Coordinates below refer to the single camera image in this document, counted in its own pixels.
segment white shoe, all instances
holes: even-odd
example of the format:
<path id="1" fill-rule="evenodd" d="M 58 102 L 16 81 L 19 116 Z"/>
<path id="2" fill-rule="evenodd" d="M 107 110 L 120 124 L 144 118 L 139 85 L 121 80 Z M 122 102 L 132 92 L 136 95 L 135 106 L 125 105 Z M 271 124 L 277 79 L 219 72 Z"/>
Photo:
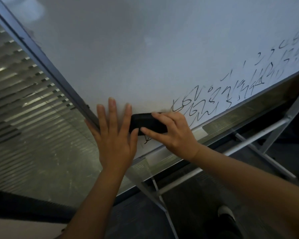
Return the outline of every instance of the white shoe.
<path id="1" fill-rule="evenodd" d="M 230 215 L 234 219 L 234 221 L 236 221 L 234 217 L 234 213 L 231 211 L 231 209 L 228 208 L 228 206 L 222 205 L 221 207 L 218 208 L 218 217 L 220 217 L 220 215 L 222 214 Z"/>

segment floor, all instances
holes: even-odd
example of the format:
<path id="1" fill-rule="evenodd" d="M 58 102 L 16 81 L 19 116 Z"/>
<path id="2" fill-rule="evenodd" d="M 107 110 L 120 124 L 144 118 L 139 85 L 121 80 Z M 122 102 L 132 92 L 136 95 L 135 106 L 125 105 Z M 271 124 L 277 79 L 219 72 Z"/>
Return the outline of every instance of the floor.
<path id="1" fill-rule="evenodd" d="M 237 144 L 230 141 L 217 150 L 223 152 Z M 268 154 L 299 176 L 299 144 L 274 144 Z M 248 148 L 232 157 L 275 173 L 259 156 Z M 158 182 L 163 187 L 188 173 L 195 166 L 189 164 Z M 214 218 L 220 205 L 228 205 L 234 212 L 244 238 L 282 238 L 274 229 L 242 204 L 235 195 L 204 171 L 163 195 L 179 238 L 207 238 L 204 224 Z M 114 207 L 107 238 L 174 238 L 165 214 L 142 193 L 138 193 Z"/>

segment black eraser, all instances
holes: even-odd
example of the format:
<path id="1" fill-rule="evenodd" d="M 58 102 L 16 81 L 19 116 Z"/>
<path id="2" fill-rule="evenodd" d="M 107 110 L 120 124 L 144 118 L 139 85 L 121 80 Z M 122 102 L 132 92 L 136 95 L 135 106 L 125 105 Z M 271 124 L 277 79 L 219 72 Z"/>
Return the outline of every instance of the black eraser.
<path id="1" fill-rule="evenodd" d="M 151 113 L 140 113 L 132 115 L 129 132 L 131 133 L 135 128 L 139 128 L 138 136 L 144 135 L 144 133 L 140 130 L 141 127 L 146 127 L 157 133 L 167 132 L 166 125 L 155 119 Z"/>

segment forearm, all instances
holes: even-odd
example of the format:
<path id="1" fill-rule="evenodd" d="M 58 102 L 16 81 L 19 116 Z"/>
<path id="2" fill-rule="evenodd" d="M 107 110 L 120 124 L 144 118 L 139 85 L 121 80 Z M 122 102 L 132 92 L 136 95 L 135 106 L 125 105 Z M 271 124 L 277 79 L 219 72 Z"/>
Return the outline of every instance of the forearm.
<path id="1" fill-rule="evenodd" d="M 273 212 L 299 232 L 299 187 L 203 145 L 193 163 L 256 209 Z"/>
<path id="2" fill-rule="evenodd" d="M 103 170 L 68 224 L 62 239 L 103 238 L 123 172 Z"/>

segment finger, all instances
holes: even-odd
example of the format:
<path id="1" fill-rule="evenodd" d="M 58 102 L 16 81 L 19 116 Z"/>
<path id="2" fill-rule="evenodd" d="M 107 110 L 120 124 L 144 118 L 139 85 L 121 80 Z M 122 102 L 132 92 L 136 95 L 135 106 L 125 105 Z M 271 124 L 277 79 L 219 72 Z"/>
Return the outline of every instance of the finger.
<path id="1" fill-rule="evenodd" d="M 112 97 L 109 98 L 109 113 L 110 113 L 109 133 L 117 134 L 116 101 Z"/>
<path id="2" fill-rule="evenodd" d="M 152 112 L 152 116 L 167 126 L 168 130 L 177 129 L 174 121 L 162 113 Z"/>
<path id="3" fill-rule="evenodd" d="M 172 119 L 175 122 L 176 126 L 187 124 L 185 116 L 180 112 L 166 112 L 162 114 Z"/>
<path id="4" fill-rule="evenodd" d="M 169 138 L 167 135 L 163 135 L 163 134 L 159 134 L 157 132 L 153 132 L 152 130 L 150 129 L 147 129 L 146 127 L 141 127 L 141 131 L 149 136 L 150 138 L 156 140 L 156 141 L 159 141 L 160 143 L 166 145 L 168 142 L 169 142 Z"/>
<path id="5" fill-rule="evenodd" d="M 103 105 L 97 104 L 96 109 L 98 112 L 101 136 L 106 136 L 108 134 L 108 127 L 106 122 L 105 108 Z"/>
<path id="6" fill-rule="evenodd" d="M 133 155 L 133 157 L 136 154 L 136 149 L 137 149 L 137 138 L 138 138 L 138 128 L 135 128 L 131 132 L 131 140 L 130 140 L 130 152 Z"/>
<path id="7" fill-rule="evenodd" d="M 99 132 L 86 119 L 84 119 L 84 122 L 88 126 L 88 129 L 92 133 L 92 135 L 95 138 L 96 142 L 97 143 L 100 142 L 101 141 L 101 135 L 99 134 Z"/>
<path id="8" fill-rule="evenodd" d="M 124 137 L 128 136 L 128 130 L 131 123 L 131 116 L 132 116 L 132 106 L 130 104 L 127 104 L 124 112 L 123 123 L 120 130 L 120 136 L 124 136 Z"/>

